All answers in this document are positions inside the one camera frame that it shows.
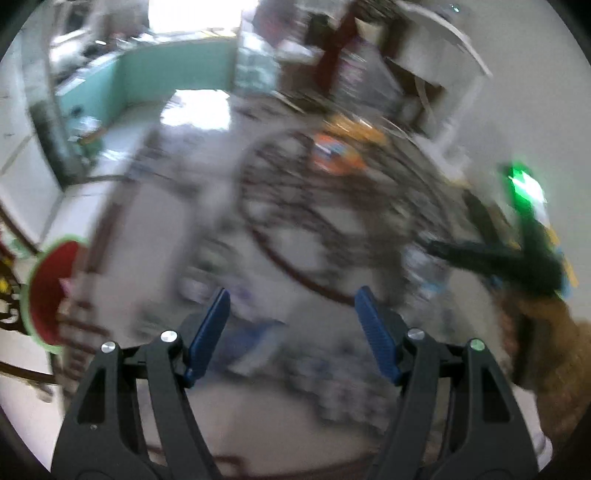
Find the white wall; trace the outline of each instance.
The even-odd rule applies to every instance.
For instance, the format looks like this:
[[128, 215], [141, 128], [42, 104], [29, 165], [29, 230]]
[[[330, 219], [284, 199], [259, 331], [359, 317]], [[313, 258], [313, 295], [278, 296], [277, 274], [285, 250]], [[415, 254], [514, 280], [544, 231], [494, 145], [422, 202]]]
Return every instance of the white wall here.
[[591, 319], [591, 66], [545, 1], [462, 3], [472, 9], [469, 32], [493, 79], [460, 143], [480, 172], [515, 157], [534, 170], [580, 280], [570, 304]]

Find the bright window light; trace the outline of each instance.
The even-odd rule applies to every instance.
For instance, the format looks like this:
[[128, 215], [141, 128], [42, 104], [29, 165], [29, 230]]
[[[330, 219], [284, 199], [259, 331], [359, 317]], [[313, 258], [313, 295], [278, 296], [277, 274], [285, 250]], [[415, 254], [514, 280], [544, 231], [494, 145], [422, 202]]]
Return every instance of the bright window light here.
[[148, 18], [155, 33], [187, 33], [207, 28], [230, 30], [240, 26], [243, 9], [259, 0], [150, 0]]

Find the orange object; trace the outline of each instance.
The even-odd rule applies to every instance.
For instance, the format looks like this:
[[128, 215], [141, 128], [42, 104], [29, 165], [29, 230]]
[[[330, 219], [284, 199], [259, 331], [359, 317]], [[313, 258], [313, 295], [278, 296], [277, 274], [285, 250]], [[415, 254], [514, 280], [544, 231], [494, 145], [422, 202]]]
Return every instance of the orange object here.
[[314, 136], [311, 159], [317, 168], [333, 175], [350, 175], [366, 167], [351, 145], [326, 134]]

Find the wire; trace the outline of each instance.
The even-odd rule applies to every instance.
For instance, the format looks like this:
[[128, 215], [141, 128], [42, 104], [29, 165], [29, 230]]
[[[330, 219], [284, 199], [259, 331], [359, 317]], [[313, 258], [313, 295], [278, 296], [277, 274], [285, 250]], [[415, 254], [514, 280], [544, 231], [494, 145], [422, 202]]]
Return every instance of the wire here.
[[425, 90], [425, 80], [415, 75], [414, 86], [417, 89], [421, 104], [423, 105], [424, 110], [427, 112], [427, 120], [435, 124], [437, 119], [435, 118], [435, 113], [433, 112], [431, 104], [429, 103], [429, 98], [427, 97], [427, 91]]

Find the blue object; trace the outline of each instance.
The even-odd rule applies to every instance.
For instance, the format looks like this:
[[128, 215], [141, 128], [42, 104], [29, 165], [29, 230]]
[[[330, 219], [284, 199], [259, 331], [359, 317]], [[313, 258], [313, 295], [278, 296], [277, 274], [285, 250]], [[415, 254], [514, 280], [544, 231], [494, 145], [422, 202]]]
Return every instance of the blue object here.
[[230, 294], [227, 290], [222, 290], [209, 307], [189, 347], [185, 362], [187, 369], [183, 377], [186, 388], [191, 388], [199, 378], [205, 375], [229, 315]]
[[402, 379], [402, 372], [396, 364], [396, 342], [384, 325], [378, 313], [374, 296], [369, 287], [362, 287], [355, 295], [355, 311], [365, 337], [374, 353], [379, 371], [395, 385]]

